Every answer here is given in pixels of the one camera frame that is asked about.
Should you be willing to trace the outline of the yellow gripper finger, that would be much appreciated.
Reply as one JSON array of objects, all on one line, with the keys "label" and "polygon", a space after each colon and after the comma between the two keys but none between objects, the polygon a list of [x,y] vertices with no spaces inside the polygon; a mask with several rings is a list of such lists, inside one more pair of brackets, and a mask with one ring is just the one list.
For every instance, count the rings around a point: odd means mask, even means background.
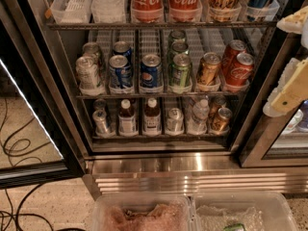
[{"label": "yellow gripper finger", "polygon": [[280,19],[276,27],[286,33],[295,33],[300,35],[302,33],[303,25],[308,17],[308,6],[299,11],[290,14]]},{"label": "yellow gripper finger", "polygon": [[291,58],[278,86],[273,89],[263,107],[266,116],[284,116],[308,98],[308,60]]}]

